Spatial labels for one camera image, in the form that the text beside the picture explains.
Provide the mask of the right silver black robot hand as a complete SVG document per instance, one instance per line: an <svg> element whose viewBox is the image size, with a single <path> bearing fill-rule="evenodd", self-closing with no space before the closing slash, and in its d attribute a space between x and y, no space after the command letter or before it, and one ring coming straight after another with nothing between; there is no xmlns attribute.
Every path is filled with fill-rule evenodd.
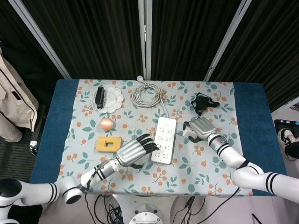
<svg viewBox="0 0 299 224"><path fill-rule="evenodd" d="M216 128L206 118L197 118L183 123L183 137L193 143L207 141L211 134L216 134Z"/></svg>

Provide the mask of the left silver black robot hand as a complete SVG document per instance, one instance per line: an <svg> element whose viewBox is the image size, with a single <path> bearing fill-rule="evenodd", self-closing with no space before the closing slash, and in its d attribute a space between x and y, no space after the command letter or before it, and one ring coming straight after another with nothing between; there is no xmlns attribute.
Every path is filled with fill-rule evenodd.
<svg viewBox="0 0 299 224"><path fill-rule="evenodd" d="M143 156L159 150L150 134L143 134L129 141L116 152L116 158L122 167L142 169L143 165L135 164Z"/></svg>

